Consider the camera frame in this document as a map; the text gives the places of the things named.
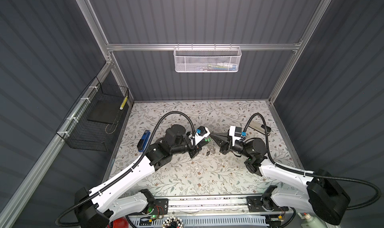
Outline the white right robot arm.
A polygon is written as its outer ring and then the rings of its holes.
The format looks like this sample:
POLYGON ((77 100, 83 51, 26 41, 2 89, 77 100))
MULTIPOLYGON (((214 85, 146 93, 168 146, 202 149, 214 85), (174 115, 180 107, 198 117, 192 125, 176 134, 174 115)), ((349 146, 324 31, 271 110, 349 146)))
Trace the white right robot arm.
POLYGON ((232 152, 246 157, 247 170, 258 176, 278 180, 299 192, 269 189, 265 204, 310 210, 331 225, 339 225, 351 199, 331 174, 324 170, 317 173, 273 164, 268 158, 266 143, 261 138, 245 142, 241 138, 213 133, 211 138, 219 145, 220 152, 232 152))

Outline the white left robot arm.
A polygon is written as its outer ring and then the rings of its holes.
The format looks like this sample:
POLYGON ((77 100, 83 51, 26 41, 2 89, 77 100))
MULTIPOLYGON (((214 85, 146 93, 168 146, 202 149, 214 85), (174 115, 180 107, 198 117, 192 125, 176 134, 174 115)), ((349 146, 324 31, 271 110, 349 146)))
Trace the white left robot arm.
POLYGON ((74 209, 81 228, 105 228, 111 222, 131 214, 150 214, 157 200, 147 189, 135 195, 121 196, 136 183, 168 164, 174 154, 188 153, 195 157, 202 149, 208 128, 201 126, 194 135, 182 125, 172 125, 165 136, 150 145, 143 158, 136 159, 131 165, 111 179, 90 191, 82 189, 76 193, 76 202, 85 202, 74 209))

